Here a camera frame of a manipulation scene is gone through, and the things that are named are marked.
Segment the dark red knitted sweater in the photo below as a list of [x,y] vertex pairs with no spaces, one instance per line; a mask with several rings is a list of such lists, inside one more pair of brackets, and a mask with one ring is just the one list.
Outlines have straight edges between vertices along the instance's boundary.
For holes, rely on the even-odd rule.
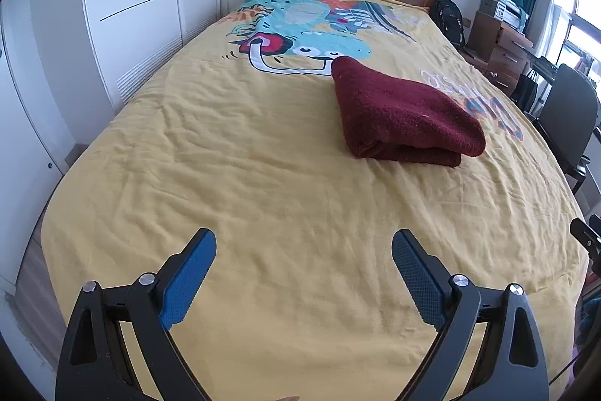
[[357,158],[455,168],[485,151],[480,122],[432,86],[348,56],[334,60],[332,78],[344,138]]

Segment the dark grey office chair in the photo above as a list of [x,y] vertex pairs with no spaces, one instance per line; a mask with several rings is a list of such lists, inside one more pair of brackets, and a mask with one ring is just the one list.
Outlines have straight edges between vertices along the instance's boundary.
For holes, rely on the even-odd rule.
[[588,76],[561,64],[535,128],[556,158],[561,171],[575,179],[576,194],[587,177],[585,149],[600,122],[600,102]]

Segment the wooden drawer cabinet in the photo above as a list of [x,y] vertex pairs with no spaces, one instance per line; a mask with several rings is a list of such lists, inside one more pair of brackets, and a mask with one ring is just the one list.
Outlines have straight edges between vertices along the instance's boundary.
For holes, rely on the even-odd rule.
[[472,65],[501,89],[505,95],[512,95],[519,78],[528,68],[528,51],[534,44],[509,24],[477,11],[468,37],[468,55]]

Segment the white printer on cabinet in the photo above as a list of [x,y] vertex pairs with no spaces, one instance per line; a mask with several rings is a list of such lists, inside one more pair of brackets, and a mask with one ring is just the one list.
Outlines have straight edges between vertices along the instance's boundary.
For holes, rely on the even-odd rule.
[[481,0],[480,11],[523,33],[529,15],[512,0]]

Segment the black backpack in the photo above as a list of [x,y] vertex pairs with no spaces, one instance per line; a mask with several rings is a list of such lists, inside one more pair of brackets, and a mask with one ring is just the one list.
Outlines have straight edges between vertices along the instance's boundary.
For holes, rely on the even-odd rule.
[[429,8],[429,16],[455,48],[465,47],[464,19],[455,2],[434,0]]

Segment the yellow printed bed cover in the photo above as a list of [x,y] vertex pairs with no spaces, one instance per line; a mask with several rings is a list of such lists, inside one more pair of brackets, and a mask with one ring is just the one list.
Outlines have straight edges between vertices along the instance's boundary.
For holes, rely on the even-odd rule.
[[[486,148],[456,168],[355,158],[330,63],[454,99]],[[546,142],[426,11],[246,0],[180,50],[62,179],[42,229],[62,315],[95,280],[157,270],[196,230],[217,256],[174,340],[216,400],[391,400],[434,338],[393,263],[408,228],[476,284],[525,288],[552,398],[568,384],[588,256]]]

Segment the white built-in wardrobe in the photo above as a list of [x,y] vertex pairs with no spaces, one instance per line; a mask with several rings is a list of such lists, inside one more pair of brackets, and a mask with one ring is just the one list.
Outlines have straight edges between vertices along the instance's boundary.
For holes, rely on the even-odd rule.
[[218,0],[1,0],[1,287],[59,180]]

